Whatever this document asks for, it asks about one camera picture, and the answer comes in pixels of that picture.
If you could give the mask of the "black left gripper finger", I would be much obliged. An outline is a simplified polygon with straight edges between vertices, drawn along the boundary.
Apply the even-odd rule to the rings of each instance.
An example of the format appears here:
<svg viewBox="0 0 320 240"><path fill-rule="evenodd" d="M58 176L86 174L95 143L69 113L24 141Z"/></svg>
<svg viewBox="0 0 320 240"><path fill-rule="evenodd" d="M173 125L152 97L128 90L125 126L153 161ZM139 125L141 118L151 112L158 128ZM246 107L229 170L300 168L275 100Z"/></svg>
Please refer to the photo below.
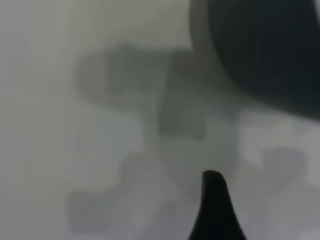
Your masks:
<svg viewBox="0 0 320 240"><path fill-rule="evenodd" d="M200 208L190 240L245 240L223 175L214 170L202 174Z"/></svg>

